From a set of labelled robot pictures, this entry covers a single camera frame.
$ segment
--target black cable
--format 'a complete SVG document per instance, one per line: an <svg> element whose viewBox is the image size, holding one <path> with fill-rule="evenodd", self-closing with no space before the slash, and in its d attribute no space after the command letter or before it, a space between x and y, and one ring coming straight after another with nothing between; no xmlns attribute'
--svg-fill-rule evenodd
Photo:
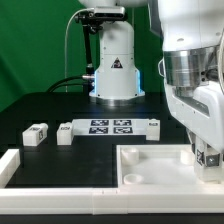
<svg viewBox="0 0 224 224"><path fill-rule="evenodd" d="M89 38L89 26L87 24L83 24L83 33L84 33L84 41L85 41L85 49L86 49L86 73L93 75L94 68L92 62L92 53L90 46L90 38Z"/></svg>
<svg viewBox="0 0 224 224"><path fill-rule="evenodd" d="M78 83L60 84L60 85L57 85L54 88L52 88L51 91L49 91L49 92L54 92L54 90L56 90L60 87L63 87L63 86L83 86L83 85L81 83L80 84L78 84Z"/></svg>
<svg viewBox="0 0 224 224"><path fill-rule="evenodd" d="M63 82L68 82L68 81L71 81L71 80L75 80L75 79L82 79L82 76L71 76L69 78L62 79L62 80L56 82L55 84L53 84L50 88L48 88L48 90L46 92L52 92L51 90L54 89L59 84L61 84Z"/></svg>
<svg viewBox="0 0 224 224"><path fill-rule="evenodd" d="M210 69L206 72L206 78L208 80L211 80L211 81L218 81L219 80L219 77L218 77L218 70L217 69Z"/></svg>

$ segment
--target small white block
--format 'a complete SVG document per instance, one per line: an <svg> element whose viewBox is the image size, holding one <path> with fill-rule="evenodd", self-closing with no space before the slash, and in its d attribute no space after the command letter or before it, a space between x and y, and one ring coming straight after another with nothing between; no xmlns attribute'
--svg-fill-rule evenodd
<svg viewBox="0 0 224 224"><path fill-rule="evenodd" d="M58 145L71 145L73 140L72 123L61 124L57 131Z"/></svg>
<svg viewBox="0 0 224 224"><path fill-rule="evenodd" d="M152 119L148 121L146 128L146 140L159 141L160 140L160 121Z"/></svg>
<svg viewBox="0 0 224 224"><path fill-rule="evenodd" d="M38 146L47 137L47 124L33 124L23 132L24 146Z"/></svg>
<svg viewBox="0 0 224 224"><path fill-rule="evenodd" d="M139 150L137 148L125 148L121 150L121 161L123 165L133 166L139 162Z"/></svg>

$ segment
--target green backdrop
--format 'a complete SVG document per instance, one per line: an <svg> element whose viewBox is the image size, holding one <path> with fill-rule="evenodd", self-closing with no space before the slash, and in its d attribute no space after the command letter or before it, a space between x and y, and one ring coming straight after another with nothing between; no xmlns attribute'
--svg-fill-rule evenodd
<svg viewBox="0 0 224 224"><path fill-rule="evenodd" d="M22 95L46 91L64 78L65 30L72 14L81 8L78 0L0 0L0 111ZM143 74L144 90L163 91L157 71L162 44L149 31L148 9L128 12L129 22L134 21L135 64ZM97 36L91 37L91 43L97 67ZM69 75L85 72L82 27L76 23L69 36L68 71Z"/></svg>

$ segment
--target black table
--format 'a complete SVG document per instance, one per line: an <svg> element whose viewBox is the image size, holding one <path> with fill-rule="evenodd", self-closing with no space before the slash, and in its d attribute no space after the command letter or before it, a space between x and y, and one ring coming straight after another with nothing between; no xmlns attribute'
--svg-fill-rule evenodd
<svg viewBox="0 0 224 224"><path fill-rule="evenodd" d="M145 136L76 136L71 146L57 146L61 123L116 118L159 119L160 142L146 141ZM146 94L144 102L126 107L93 104L81 93L33 93L1 112L0 123L0 156L19 148L22 161L7 188L117 187L116 145L189 143L185 128L171 117L160 93ZM23 147L22 132L35 123L47 123L49 129L48 138L34 150ZM216 214L5 215L0 223L211 223L222 218Z"/></svg>

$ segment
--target white platform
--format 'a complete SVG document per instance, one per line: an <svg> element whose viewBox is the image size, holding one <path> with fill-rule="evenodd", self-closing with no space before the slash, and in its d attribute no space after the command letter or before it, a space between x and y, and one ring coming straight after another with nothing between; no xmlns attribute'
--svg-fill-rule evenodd
<svg viewBox="0 0 224 224"><path fill-rule="evenodd" d="M134 146L139 162L122 165L117 146L118 188L0 189L0 214L128 214L224 212L224 185L203 183L180 162L188 145ZM141 184L124 184L127 174Z"/></svg>
<svg viewBox="0 0 224 224"><path fill-rule="evenodd" d="M149 119L78 119L73 135L146 135Z"/></svg>

